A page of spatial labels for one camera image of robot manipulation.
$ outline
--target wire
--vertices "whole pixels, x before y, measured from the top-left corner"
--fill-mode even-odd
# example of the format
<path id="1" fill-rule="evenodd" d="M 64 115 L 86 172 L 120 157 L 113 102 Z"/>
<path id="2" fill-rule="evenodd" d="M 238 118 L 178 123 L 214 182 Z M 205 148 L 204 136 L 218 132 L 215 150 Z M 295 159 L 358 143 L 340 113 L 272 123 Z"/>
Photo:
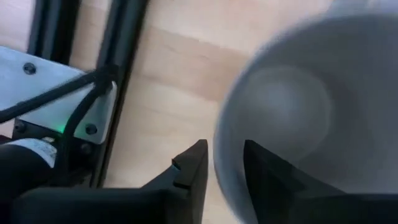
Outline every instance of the wire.
<path id="1" fill-rule="evenodd" d="M 0 111 L 0 124 L 14 119 L 18 116 L 26 114 L 32 110 L 36 110 L 51 101 L 71 94 L 74 91 L 87 86 L 90 83 L 98 82 L 100 80 L 114 80 L 114 75 L 117 74 L 118 67 L 115 65 L 107 65 L 95 71 L 89 72 L 73 80 L 69 80 L 58 87 L 53 88 L 39 96 L 35 96 L 29 100 L 22 101 L 15 106 Z"/>
<path id="2" fill-rule="evenodd" d="M 55 158 L 55 185 L 65 185 L 67 183 L 69 150 L 71 148 L 71 142 L 73 142 L 76 128 L 87 114 L 87 111 L 93 106 L 96 99 L 105 93 L 110 84 L 110 80 L 103 80 L 95 83 L 95 87 L 84 97 L 69 117 L 62 134 L 60 148 Z"/>

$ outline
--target wooden surface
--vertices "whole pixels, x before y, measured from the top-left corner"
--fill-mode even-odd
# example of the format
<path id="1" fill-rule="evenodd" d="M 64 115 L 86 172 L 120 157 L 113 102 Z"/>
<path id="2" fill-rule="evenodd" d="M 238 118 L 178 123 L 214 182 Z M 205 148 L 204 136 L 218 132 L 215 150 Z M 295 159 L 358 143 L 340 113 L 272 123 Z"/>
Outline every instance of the wooden surface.
<path id="1" fill-rule="evenodd" d="M 210 145 L 203 223 L 237 223 L 219 190 L 212 139 L 220 103 L 256 49 L 331 0 L 152 0 L 106 179 L 139 187 L 198 139 Z M 71 65 L 94 68 L 109 0 L 83 0 Z M 0 44 L 25 51 L 33 0 L 0 0 Z M 10 135 L 12 124 L 0 128 Z"/>

